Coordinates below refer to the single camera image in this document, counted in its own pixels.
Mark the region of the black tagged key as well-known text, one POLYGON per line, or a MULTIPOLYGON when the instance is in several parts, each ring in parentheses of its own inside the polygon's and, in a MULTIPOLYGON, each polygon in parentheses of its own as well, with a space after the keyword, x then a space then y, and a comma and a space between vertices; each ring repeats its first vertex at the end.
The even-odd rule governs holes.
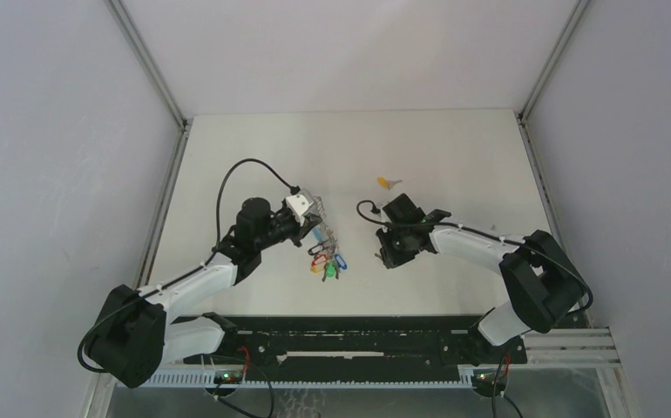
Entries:
POLYGON ((321 254, 328 254, 330 251, 329 245, 326 242, 321 242, 308 249, 308 255, 311 257, 318 257, 321 254))

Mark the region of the green tagged key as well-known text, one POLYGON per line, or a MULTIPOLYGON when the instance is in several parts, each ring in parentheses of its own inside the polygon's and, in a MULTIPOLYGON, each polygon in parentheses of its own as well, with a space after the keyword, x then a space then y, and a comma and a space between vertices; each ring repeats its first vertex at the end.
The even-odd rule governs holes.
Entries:
POLYGON ((323 279, 340 279, 340 267, 335 261, 330 261, 327 265, 327 267, 324 270, 324 277, 323 279))

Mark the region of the blue tagged key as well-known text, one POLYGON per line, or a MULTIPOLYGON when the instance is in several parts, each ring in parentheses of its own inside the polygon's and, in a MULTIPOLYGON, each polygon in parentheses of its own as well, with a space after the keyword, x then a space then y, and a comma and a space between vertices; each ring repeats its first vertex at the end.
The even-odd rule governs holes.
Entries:
POLYGON ((335 262, 338 266, 339 270, 347 270, 348 269, 348 264, 346 263, 345 259, 340 253, 337 253, 335 255, 335 262))

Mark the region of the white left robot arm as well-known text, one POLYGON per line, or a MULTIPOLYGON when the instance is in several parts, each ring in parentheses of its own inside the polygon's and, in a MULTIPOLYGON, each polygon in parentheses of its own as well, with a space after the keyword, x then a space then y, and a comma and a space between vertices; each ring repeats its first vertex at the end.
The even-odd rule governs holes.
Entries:
POLYGON ((277 212, 264 198, 247 199, 208 260, 156 286, 112 289, 78 344, 80 365, 137 388, 159 366, 190 356, 231 361, 239 342, 227 332, 230 324, 211 314, 193 318, 192 308, 246 279, 261 264, 264 250, 286 240, 300 246, 321 222, 315 200, 306 191, 287 196, 277 212))

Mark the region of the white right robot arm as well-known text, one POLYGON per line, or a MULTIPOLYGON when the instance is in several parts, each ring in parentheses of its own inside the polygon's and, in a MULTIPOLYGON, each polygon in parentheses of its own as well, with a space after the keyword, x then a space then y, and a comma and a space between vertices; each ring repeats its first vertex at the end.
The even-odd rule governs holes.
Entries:
POLYGON ((478 361, 494 361, 514 338, 530 331, 545 334, 593 303, 591 288, 546 231, 514 236, 481 229, 445 210, 425 212, 404 193, 369 210, 378 227, 377 256, 386 268, 431 253, 468 261, 501 278, 507 302, 471 327, 470 350, 478 361))

